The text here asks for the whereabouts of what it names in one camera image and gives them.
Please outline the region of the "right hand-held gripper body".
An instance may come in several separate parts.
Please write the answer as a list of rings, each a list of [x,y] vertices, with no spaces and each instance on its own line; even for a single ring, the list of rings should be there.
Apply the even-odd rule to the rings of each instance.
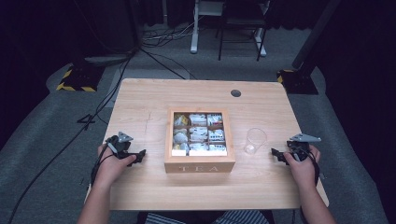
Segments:
[[[313,158],[310,152],[311,142],[320,142],[320,137],[311,136],[305,133],[298,133],[290,138],[287,146],[290,149],[290,154],[297,161],[304,161],[306,158]]]

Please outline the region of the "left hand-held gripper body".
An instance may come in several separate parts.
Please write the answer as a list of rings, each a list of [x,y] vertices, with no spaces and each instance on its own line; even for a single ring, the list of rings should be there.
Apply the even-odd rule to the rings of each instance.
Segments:
[[[134,139],[126,133],[119,132],[106,140],[107,146],[118,159],[124,159],[130,156],[128,149]]]

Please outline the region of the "wooden tea box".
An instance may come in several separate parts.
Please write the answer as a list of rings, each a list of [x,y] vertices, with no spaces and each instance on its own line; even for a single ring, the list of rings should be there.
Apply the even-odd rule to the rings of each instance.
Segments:
[[[228,154],[226,156],[172,156],[172,130],[175,113],[221,113],[224,121]],[[166,173],[230,173],[234,164],[235,153],[233,149],[233,138],[231,134],[229,114],[226,109],[171,107],[168,110],[166,144],[164,152],[164,167]]]

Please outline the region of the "person's right hand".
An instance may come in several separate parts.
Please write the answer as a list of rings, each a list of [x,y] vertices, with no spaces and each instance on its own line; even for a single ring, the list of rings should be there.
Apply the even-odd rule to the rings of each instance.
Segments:
[[[312,145],[309,146],[311,157],[315,160],[307,158],[304,161],[296,161],[289,153],[285,153],[284,157],[291,168],[292,176],[298,186],[299,191],[312,192],[316,189],[316,168],[320,152]]]

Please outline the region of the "person's left hand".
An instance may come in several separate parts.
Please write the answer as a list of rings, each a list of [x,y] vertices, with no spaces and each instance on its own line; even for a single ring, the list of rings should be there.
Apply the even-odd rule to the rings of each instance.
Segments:
[[[101,145],[98,148],[98,158],[100,165],[96,173],[93,187],[96,189],[109,189],[127,168],[127,165],[136,159],[136,156],[131,155],[119,160],[113,155],[109,148]]]

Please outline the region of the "clear plastic cup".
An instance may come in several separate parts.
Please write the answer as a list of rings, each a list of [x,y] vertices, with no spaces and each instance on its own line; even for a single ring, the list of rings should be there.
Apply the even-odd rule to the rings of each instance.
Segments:
[[[267,142],[267,134],[260,128],[251,128],[247,131],[244,150],[247,154],[255,154]]]

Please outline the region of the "group of tea bags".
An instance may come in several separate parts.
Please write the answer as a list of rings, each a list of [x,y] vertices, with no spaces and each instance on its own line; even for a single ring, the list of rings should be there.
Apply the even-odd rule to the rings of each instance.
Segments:
[[[221,113],[175,113],[172,156],[226,156],[228,154]]]

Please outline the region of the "black stand with striped base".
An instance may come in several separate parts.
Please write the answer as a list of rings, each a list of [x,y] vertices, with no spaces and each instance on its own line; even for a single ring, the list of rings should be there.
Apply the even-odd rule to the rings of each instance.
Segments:
[[[293,70],[283,69],[276,73],[277,81],[283,85],[287,94],[318,94],[311,74],[324,49],[325,29],[340,2],[341,0],[330,0],[324,8],[314,29],[292,62]]]
[[[99,82],[105,68],[86,61],[84,58],[74,60],[64,73],[57,91],[88,91],[98,90]]]

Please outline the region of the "person's striped clothing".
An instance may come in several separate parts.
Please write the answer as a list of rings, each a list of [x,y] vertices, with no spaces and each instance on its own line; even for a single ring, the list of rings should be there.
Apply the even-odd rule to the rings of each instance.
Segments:
[[[270,224],[257,210],[141,212],[136,224]]]

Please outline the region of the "black chair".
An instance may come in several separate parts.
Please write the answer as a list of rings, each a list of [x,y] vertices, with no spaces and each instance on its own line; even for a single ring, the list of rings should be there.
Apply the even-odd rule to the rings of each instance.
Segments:
[[[267,31],[266,15],[263,11],[262,0],[225,0],[219,19],[216,36],[219,37],[218,60],[221,59],[224,43],[242,44],[243,40],[225,40],[224,31],[227,29],[251,30],[251,38],[258,49],[258,61],[262,56],[263,41]]]

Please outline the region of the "white desk frame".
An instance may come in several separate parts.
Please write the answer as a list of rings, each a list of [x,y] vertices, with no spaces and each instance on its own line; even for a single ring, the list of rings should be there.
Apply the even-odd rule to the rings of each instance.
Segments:
[[[217,16],[219,17],[222,12],[222,4],[224,0],[194,0],[194,9],[193,9],[193,30],[191,37],[191,49],[190,52],[195,54],[198,52],[198,39],[199,39],[199,20],[203,18],[203,16]],[[263,0],[261,3],[261,9],[263,14],[266,14],[266,11],[269,9],[270,0]],[[264,31],[262,28],[258,29],[256,34],[254,34],[254,43],[256,44],[257,49],[260,48],[260,42],[262,42],[262,36]],[[264,47],[260,49],[260,56],[266,56],[266,50]]]

